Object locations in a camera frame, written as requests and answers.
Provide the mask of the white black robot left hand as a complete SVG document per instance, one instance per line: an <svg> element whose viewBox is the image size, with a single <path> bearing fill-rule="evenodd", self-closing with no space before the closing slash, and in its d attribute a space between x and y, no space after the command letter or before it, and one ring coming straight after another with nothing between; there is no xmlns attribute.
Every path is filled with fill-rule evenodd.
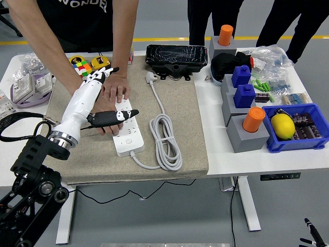
<svg viewBox="0 0 329 247"><path fill-rule="evenodd" d="M49 135L52 142L74 148L80 141L80 129L84 124L90 123L92 128L113 126L139 114L138 110L91 113L106 77L118 70L108 65L87 76L73 94L60 124L53 127Z"/></svg>

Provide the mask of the person's right hand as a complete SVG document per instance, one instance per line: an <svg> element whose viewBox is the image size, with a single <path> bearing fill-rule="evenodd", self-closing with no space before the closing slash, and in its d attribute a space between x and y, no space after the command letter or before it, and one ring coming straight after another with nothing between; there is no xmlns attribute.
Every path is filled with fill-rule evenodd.
<svg viewBox="0 0 329 247"><path fill-rule="evenodd" d="M115 111L115 110L116 107L113 102L111 102L109 99L106 99L104 96L99 96L94 104L93 109L91 110L91 113ZM120 123L118 125L97 128L96 130L100 135L105 135L105 134L117 135L122 127L123 124Z"/></svg>

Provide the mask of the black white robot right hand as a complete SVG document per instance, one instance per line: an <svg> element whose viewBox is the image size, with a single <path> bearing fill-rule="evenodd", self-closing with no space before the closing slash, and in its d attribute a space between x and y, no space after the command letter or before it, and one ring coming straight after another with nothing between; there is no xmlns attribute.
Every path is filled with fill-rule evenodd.
<svg viewBox="0 0 329 247"><path fill-rule="evenodd" d="M304 243L313 245L313 246L328 246L328 243L325 243L322 239L322 237L320 236L319 232L317 231L317 229L314 227L314 225L310 222L310 220L308 218L304 219L311 236L313 237L313 240L308 240L305 238L300 238L300 240Z"/></svg>

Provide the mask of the person's left hand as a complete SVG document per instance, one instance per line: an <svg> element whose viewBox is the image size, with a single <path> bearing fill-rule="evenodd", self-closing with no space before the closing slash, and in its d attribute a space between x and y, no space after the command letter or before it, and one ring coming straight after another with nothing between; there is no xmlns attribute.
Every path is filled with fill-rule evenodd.
<svg viewBox="0 0 329 247"><path fill-rule="evenodd" d="M130 92L127 78L112 74L103 83L101 96L111 103L121 103L123 99L129 98Z"/></svg>

